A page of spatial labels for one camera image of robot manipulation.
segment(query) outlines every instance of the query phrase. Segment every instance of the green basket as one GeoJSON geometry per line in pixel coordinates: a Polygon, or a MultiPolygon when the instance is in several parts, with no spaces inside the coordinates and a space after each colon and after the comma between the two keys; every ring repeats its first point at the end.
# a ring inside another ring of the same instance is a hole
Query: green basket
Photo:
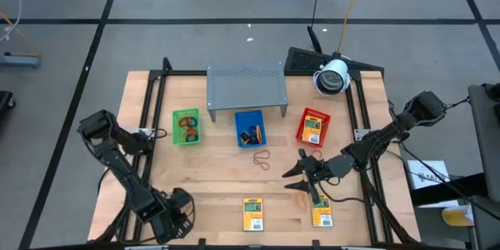
{"type": "Polygon", "coordinates": [[[174,110],[172,112],[172,143],[174,145],[194,145],[198,144],[202,140],[202,131],[200,130],[200,110],[199,109],[181,109],[174,110]],[[186,131],[186,128],[179,127],[179,120],[183,117],[193,116],[196,118],[198,123],[194,127],[198,132],[198,140],[196,141],[186,141],[185,136],[182,134],[186,131]]]}

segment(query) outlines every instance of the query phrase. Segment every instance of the yellow cable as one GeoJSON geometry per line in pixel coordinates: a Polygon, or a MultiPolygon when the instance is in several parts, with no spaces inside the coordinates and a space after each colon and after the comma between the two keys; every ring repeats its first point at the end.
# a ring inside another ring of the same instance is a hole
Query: yellow cable
{"type": "Polygon", "coordinates": [[[351,12],[352,5],[354,5],[354,1],[355,0],[351,0],[351,4],[349,4],[347,12],[345,13],[344,25],[342,26],[342,32],[341,32],[341,40],[338,42],[337,52],[341,51],[342,40],[344,39],[345,26],[347,25],[347,18],[349,18],[349,13],[351,12]]]}
{"type": "Polygon", "coordinates": [[[24,56],[39,56],[40,55],[40,52],[38,52],[38,47],[36,46],[35,43],[33,43],[33,41],[27,36],[25,35],[19,28],[17,28],[16,26],[14,26],[14,24],[9,20],[9,18],[3,13],[3,12],[0,12],[0,16],[2,16],[2,18],[8,23],[10,24],[11,27],[14,28],[14,30],[19,34],[21,35],[24,40],[26,41],[26,43],[31,47],[31,49],[35,50],[37,53],[18,53],[18,54],[12,54],[12,55],[24,55],[24,56]]]}

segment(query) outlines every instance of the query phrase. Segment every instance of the gray floor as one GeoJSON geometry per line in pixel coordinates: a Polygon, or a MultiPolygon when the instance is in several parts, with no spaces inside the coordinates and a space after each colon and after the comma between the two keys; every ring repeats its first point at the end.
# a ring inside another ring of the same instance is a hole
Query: gray floor
{"type": "MultiPolygon", "coordinates": [[[[98,19],[105,1],[23,0],[23,17],[98,19]]],[[[319,0],[317,16],[341,18],[349,1],[319,0]]],[[[500,0],[476,3],[484,18],[500,18],[500,0]]],[[[115,0],[110,18],[298,18],[311,16],[312,9],[313,0],[115,0]]],[[[17,1],[0,0],[0,12],[14,18],[17,1]]],[[[352,17],[472,19],[473,15],[466,0],[357,0],[352,17]]],[[[107,25],[32,246],[85,242],[102,167],[85,152],[76,124],[99,109],[118,111],[128,71],[158,69],[165,55],[178,70],[200,70],[214,61],[285,60],[290,46],[311,49],[305,27],[107,25]]],[[[96,26],[21,28],[37,42],[44,58],[38,70],[0,68],[0,89],[14,92],[18,101],[0,131],[0,249],[19,245],[96,26]]],[[[487,28],[500,41],[500,26],[487,28]]],[[[332,52],[341,25],[317,24],[315,29],[323,51],[332,52]]],[[[5,51],[26,51],[26,46],[13,35],[0,44],[0,52],[5,51]]],[[[499,79],[477,25],[349,25],[342,52],[385,67],[385,87],[397,109],[423,90],[452,103],[466,97],[468,85],[499,79]]],[[[452,174],[481,171],[468,105],[450,111],[435,127],[414,130],[407,144],[424,159],[443,159],[452,174]]],[[[425,226],[420,229],[425,233],[425,226]]]]}

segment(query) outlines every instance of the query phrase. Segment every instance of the wooden tabletop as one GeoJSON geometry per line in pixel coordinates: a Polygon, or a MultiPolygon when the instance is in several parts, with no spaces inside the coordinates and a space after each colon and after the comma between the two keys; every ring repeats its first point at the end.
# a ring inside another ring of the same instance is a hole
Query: wooden tabletop
{"type": "MultiPolygon", "coordinates": [[[[138,127],[147,77],[148,72],[128,74],[118,114],[121,127],[138,127]]],[[[152,186],[166,192],[175,187],[183,188],[194,196],[196,203],[193,231],[185,239],[168,244],[196,245],[199,238],[206,238],[208,245],[311,245],[312,239],[319,239],[321,245],[370,245],[364,204],[355,201],[333,203],[334,226],[313,227],[309,197],[304,197],[300,191],[284,188],[285,184],[302,179],[301,176],[281,178],[296,163],[298,148],[304,148],[308,155],[315,150],[295,140],[295,131],[305,107],[331,115],[327,139],[320,149],[325,159],[338,155],[340,149],[353,142],[345,94],[324,98],[314,89],[311,77],[286,77],[286,83],[287,115],[282,118],[278,107],[261,109],[267,145],[239,148],[234,127],[234,113],[237,111],[218,111],[216,122],[210,121],[206,109],[206,77],[166,78],[159,127],[170,133],[173,110],[200,108],[202,130],[202,141],[198,145],[172,145],[171,136],[156,142],[152,186]],[[263,170],[252,161],[254,153],[263,149],[271,154],[267,161],[269,170],[263,170]],[[243,231],[242,204],[243,198],[248,197],[263,199],[263,232],[243,231]]],[[[391,122],[391,117],[380,73],[363,72],[362,85],[371,125],[375,129],[382,128],[391,122]]],[[[353,96],[359,127],[363,127],[357,95],[353,96]]],[[[154,101],[153,95],[150,123],[154,101]]],[[[399,154],[397,145],[390,145],[388,150],[399,154]]],[[[401,160],[386,153],[380,158],[379,166],[387,206],[409,234],[419,240],[401,160]]],[[[359,175],[354,171],[338,186],[324,187],[334,198],[363,197],[359,175]]],[[[118,181],[108,173],[102,182],[89,239],[96,238],[107,228],[120,210],[124,194],[118,181]]],[[[374,211],[379,240],[383,241],[377,207],[374,211]]],[[[142,238],[151,236],[151,227],[143,227],[142,238]]]]}

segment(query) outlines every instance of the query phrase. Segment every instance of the floor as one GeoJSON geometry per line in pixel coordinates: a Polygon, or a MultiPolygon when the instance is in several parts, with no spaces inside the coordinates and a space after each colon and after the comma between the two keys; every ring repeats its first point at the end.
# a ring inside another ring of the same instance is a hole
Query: floor
{"type": "MultiPolygon", "coordinates": [[[[43,52],[43,65],[0,68],[0,89],[17,100],[0,130],[0,249],[19,247],[45,171],[59,156],[31,247],[86,241],[102,167],[76,125],[99,109],[117,113],[128,71],[158,69],[165,55],[176,70],[202,70],[212,61],[285,60],[290,46],[312,49],[305,28],[314,0],[107,1],[23,0],[20,28],[43,52]]],[[[349,1],[318,0],[317,18],[333,19],[315,25],[326,53],[337,46],[349,1]]],[[[0,0],[10,18],[17,9],[17,0],[0,0]]],[[[498,82],[500,0],[356,0],[351,18],[359,21],[348,25],[341,51],[386,69],[397,110],[423,90],[453,103],[468,85],[498,82]]],[[[15,34],[0,44],[1,52],[26,50],[15,34]]],[[[452,174],[482,170],[468,105],[415,129],[407,145],[423,159],[444,160],[452,174]]]]}

